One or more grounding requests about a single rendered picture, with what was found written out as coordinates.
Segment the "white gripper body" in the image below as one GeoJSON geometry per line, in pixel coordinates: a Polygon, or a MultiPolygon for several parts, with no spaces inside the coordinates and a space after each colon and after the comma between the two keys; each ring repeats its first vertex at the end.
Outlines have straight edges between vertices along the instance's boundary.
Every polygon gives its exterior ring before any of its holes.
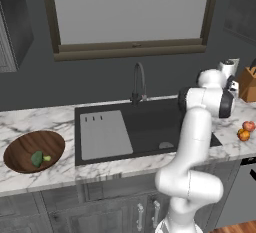
{"type": "Polygon", "coordinates": [[[218,65],[218,70],[221,71],[226,76],[226,78],[235,76],[239,62],[239,58],[221,61],[218,65]]]}

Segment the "black sink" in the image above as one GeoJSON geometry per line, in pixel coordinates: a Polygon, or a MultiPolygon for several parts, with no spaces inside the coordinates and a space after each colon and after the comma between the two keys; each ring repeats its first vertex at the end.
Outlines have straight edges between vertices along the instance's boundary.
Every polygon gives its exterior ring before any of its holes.
{"type": "Polygon", "coordinates": [[[75,110],[75,164],[77,166],[175,152],[178,148],[183,115],[175,99],[81,107],[75,110]],[[80,116],[120,110],[133,153],[84,161],[81,156],[80,116]]]}

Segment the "pale grey sink drainboard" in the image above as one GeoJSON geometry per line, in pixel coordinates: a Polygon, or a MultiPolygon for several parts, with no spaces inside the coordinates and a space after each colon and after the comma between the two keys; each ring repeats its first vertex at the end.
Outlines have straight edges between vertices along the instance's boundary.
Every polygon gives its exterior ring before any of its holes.
{"type": "Polygon", "coordinates": [[[120,110],[82,114],[80,129],[84,161],[133,153],[120,110]]]}

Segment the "grey panel under sink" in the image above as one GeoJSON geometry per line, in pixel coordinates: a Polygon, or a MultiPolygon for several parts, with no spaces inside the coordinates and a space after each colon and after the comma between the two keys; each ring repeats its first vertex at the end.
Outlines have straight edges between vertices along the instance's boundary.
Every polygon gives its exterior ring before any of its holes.
{"type": "Polygon", "coordinates": [[[115,178],[106,181],[86,183],[76,182],[78,201],[104,200],[155,191],[155,174],[144,174],[125,178],[115,178]]]}

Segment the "brown wooden bowl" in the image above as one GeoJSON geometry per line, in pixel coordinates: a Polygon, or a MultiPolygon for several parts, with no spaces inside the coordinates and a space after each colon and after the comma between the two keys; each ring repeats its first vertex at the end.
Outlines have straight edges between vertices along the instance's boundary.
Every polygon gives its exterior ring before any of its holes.
{"type": "Polygon", "coordinates": [[[15,172],[29,174],[43,171],[53,166],[65,150],[63,137],[50,130],[39,130],[24,134],[6,148],[3,161],[15,172]],[[42,154],[39,167],[32,163],[35,153],[42,154]]]}

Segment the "wooden knife block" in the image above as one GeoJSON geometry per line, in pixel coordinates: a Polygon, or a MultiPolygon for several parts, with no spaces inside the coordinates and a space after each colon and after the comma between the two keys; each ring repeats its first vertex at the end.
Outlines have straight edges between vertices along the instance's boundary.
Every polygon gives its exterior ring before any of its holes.
{"type": "Polygon", "coordinates": [[[237,79],[239,97],[245,102],[256,102],[256,58],[249,67],[245,67],[237,79]]]}

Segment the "red apple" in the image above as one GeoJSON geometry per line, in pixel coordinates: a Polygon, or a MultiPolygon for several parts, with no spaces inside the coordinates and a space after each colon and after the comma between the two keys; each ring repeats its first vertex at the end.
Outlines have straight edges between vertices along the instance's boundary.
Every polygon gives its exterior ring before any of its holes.
{"type": "Polygon", "coordinates": [[[242,124],[243,128],[249,132],[253,132],[255,130],[255,123],[253,121],[245,121],[242,124]]]}

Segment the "orange round fruit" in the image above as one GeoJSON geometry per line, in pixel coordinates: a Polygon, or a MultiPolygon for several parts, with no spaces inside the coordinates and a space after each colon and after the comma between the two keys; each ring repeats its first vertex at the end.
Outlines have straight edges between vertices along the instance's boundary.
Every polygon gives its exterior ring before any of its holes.
{"type": "Polygon", "coordinates": [[[245,129],[239,129],[238,132],[237,132],[237,137],[241,141],[248,141],[250,139],[250,132],[248,130],[245,130],[245,129]]]}

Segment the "dark grey tap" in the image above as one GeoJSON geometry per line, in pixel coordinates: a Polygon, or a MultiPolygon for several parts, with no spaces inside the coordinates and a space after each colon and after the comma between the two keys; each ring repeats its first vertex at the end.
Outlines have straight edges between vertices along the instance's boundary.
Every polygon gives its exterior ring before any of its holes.
{"type": "Polygon", "coordinates": [[[130,97],[130,101],[134,106],[137,106],[140,101],[147,100],[147,93],[146,93],[146,78],[143,65],[138,62],[134,66],[134,88],[132,91],[132,95],[130,97]],[[141,88],[142,94],[138,92],[138,78],[141,78],[141,88]]]}

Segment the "dark framed window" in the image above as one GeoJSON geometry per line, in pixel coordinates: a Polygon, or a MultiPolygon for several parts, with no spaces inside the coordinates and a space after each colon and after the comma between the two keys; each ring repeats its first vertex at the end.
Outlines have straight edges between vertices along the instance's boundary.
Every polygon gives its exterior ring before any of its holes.
{"type": "Polygon", "coordinates": [[[44,0],[54,60],[127,58],[204,53],[207,48],[216,0],[207,0],[199,38],[154,41],[126,41],[92,44],[62,44],[55,0],[44,0]]]}

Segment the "grey dishwasher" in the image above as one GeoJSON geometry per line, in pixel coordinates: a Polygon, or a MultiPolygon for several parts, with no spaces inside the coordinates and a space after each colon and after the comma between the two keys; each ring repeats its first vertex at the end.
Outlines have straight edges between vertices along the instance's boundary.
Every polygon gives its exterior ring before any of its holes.
{"type": "Polygon", "coordinates": [[[256,157],[244,158],[216,228],[256,220],[256,157]]]}

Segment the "grey cupboard door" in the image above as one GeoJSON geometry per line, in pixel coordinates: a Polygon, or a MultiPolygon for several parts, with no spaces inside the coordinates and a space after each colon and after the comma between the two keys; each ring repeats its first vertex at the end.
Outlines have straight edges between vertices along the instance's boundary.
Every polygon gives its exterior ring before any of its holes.
{"type": "Polygon", "coordinates": [[[157,200],[161,205],[159,217],[158,217],[158,224],[165,218],[168,212],[168,207],[170,202],[170,198],[168,196],[161,194],[159,192],[149,194],[147,198],[147,210],[146,210],[146,221],[145,221],[146,233],[154,233],[156,229],[156,228],[155,229],[153,228],[153,224],[152,224],[152,217],[154,215],[153,202],[155,200],[157,200]]]}
{"type": "Polygon", "coordinates": [[[54,233],[144,233],[145,195],[88,202],[81,207],[51,212],[54,233]],[[144,207],[143,229],[137,230],[137,204],[144,207]]]}

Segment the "green broccoli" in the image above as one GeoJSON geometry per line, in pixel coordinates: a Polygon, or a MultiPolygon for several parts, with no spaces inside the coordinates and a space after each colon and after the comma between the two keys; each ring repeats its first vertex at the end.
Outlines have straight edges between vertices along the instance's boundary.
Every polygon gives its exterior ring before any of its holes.
{"type": "Polygon", "coordinates": [[[45,156],[42,151],[36,151],[31,156],[32,165],[39,168],[43,162],[49,162],[51,160],[51,156],[45,156]]]}

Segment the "grey drawer front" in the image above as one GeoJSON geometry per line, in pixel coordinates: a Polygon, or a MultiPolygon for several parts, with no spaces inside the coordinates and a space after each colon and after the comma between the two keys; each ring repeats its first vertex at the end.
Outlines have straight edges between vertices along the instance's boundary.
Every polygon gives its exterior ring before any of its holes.
{"type": "Polygon", "coordinates": [[[0,218],[30,216],[46,212],[40,193],[0,197],[0,218]]]}

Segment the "dark grey wall cupboard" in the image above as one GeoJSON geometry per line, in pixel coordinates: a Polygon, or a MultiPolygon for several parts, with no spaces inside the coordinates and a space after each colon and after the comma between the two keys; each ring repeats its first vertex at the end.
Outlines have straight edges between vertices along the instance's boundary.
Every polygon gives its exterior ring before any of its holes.
{"type": "Polygon", "coordinates": [[[26,0],[0,0],[0,73],[17,72],[33,41],[26,0]]]}
{"type": "Polygon", "coordinates": [[[256,46],[256,0],[230,0],[224,29],[256,46]]]}

